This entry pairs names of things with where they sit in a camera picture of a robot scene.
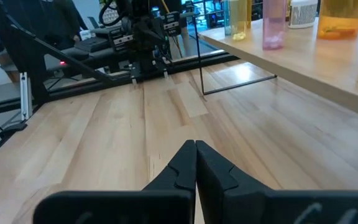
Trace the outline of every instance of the wooden table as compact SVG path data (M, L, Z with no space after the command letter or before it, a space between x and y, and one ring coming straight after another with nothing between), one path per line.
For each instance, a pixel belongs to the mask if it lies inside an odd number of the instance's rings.
M285 47L262 50L262 20L252 22L247 39L234 41L223 28L199 33L200 39L358 113L358 39L316 39L314 27L288 29Z

